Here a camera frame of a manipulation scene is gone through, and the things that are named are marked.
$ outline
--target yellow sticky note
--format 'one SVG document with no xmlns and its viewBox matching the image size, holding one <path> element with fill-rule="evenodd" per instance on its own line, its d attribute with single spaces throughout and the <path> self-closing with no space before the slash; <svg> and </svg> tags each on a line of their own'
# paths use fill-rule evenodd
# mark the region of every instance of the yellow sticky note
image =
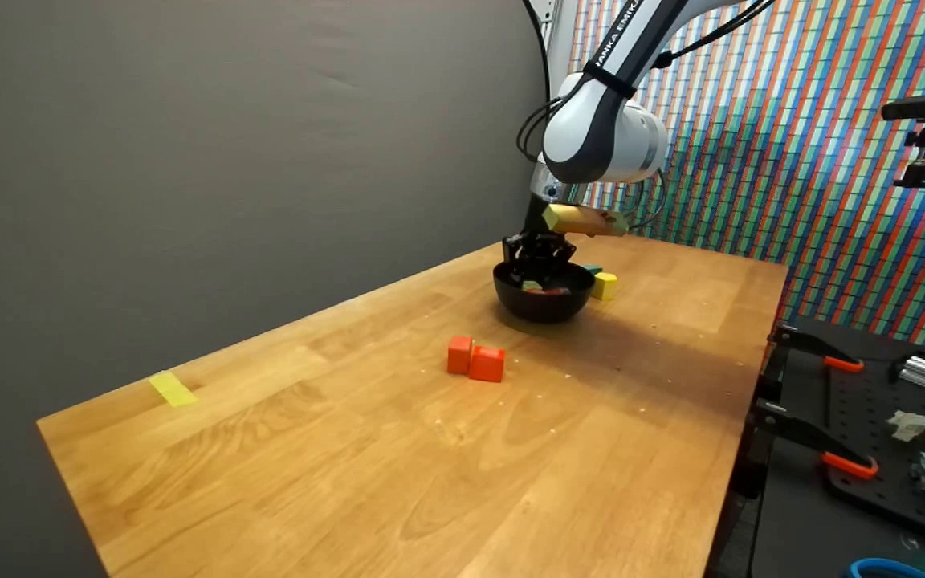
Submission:
<svg viewBox="0 0 925 578">
<path fill-rule="evenodd" d="M 182 408 L 194 406 L 197 395 L 181 383 L 181 376 L 172 371 L 158 371 L 146 379 L 154 386 L 154 391 L 169 406 L 169 408 Z"/>
</svg>

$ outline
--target black bowl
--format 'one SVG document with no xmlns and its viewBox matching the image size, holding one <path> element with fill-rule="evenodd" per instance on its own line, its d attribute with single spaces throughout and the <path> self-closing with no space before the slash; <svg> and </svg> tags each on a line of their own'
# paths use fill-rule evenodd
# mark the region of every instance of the black bowl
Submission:
<svg viewBox="0 0 925 578">
<path fill-rule="evenodd" d="M 495 291 L 499 303 L 537 325 L 562 325 L 575 319 L 593 288 L 593 274 L 575 264 L 499 264 Z"/>
</svg>

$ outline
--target red block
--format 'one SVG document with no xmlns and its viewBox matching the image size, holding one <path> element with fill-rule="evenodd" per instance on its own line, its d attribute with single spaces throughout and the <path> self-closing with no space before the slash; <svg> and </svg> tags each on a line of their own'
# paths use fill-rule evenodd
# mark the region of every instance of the red block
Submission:
<svg viewBox="0 0 925 578">
<path fill-rule="evenodd" d="M 446 368 L 453 376 L 469 376 L 469 358 L 472 358 L 472 340 L 469 336 L 453 336 L 446 348 Z"/>
<path fill-rule="evenodd" d="M 502 383 L 505 379 L 505 350 L 499 348 L 474 348 L 469 358 L 469 376 L 483 383 Z"/>
</svg>

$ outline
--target yellow object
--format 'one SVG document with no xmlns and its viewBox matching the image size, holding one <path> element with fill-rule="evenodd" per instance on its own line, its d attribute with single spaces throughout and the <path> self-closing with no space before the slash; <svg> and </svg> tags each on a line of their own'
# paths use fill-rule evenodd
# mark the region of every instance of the yellow object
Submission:
<svg viewBox="0 0 925 578">
<path fill-rule="evenodd" d="M 549 232 L 580 232 L 580 235 L 624 235 L 624 220 L 583 205 L 546 205 L 544 211 Z"/>
<path fill-rule="evenodd" d="M 593 288 L 591 288 L 591 295 L 596 297 L 596 303 L 613 303 L 616 297 L 616 274 L 593 274 Z"/>
<path fill-rule="evenodd" d="M 524 279 L 520 287 L 524 291 L 544 291 L 544 287 L 537 279 Z"/>
<path fill-rule="evenodd" d="M 197 395 L 181 383 L 181 376 L 172 371 L 158 371 L 146 379 L 154 386 L 154 391 L 169 406 L 169 408 L 182 408 L 194 406 Z"/>
</svg>

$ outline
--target black cable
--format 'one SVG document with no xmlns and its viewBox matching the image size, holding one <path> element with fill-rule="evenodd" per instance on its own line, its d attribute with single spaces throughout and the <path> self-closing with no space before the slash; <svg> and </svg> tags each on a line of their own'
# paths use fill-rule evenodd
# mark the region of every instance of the black cable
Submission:
<svg viewBox="0 0 925 578">
<path fill-rule="evenodd" d="M 540 19 L 537 19 L 530 0 L 524 0 L 524 11 L 528 11 L 528 19 L 530 19 L 530 27 L 534 27 L 534 34 L 537 34 L 537 52 L 540 52 L 540 69 L 544 69 L 544 83 L 546 83 L 546 100 L 553 100 L 546 37 L 540 34 Z"/>
<path fill-rule="evenodd" d="M 534 140 L 537 129 L 549 124 L 549 120 L 553 120 L 583 83 L 586 83 L 586 81 L 580 77 L 564 95 L 549 100 L 549 104 L 544 104 L 540 108 L 534 108 L 534 111 L 528 115 L 528 123 L 524 123 L 520 133 L 518 133 L 518 149 L 520 149 L 520 153 L 524 153 L 528 161 L 537 165 L 537 150 L 530 150 L 530 140 Z"/>
<path fill-rule="evenodd" d="M 657 52 L 656 66 L 667 66 L 672 61 L 743 29 L 745 21 L 752 21 L 759 13 L 764 13 L 774 0 L 755 0 L 749 11 L 743 11 L 738 17 L 731 17 L 730 21 L 716 27 L 712 32 L 706 32 L 702 37 L 683 45 L 682 52 Z"/>
</svg>

